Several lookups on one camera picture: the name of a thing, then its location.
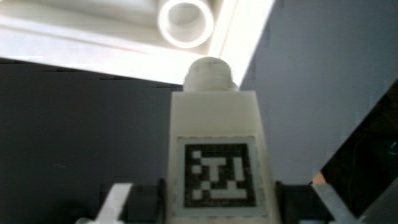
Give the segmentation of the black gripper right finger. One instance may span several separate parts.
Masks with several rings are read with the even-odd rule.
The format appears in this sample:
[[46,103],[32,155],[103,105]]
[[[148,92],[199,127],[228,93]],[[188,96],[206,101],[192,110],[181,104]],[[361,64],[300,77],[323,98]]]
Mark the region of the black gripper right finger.
[[283,224],[350,224],[350,211],[329,184],[275,183]]

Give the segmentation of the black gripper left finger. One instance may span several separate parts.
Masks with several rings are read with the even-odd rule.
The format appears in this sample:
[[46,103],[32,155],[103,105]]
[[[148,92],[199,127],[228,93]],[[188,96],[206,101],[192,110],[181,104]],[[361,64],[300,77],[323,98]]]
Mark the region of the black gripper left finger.
[[165,180],[103,185],[96,216],[80,217],[76,224],[165,224]]

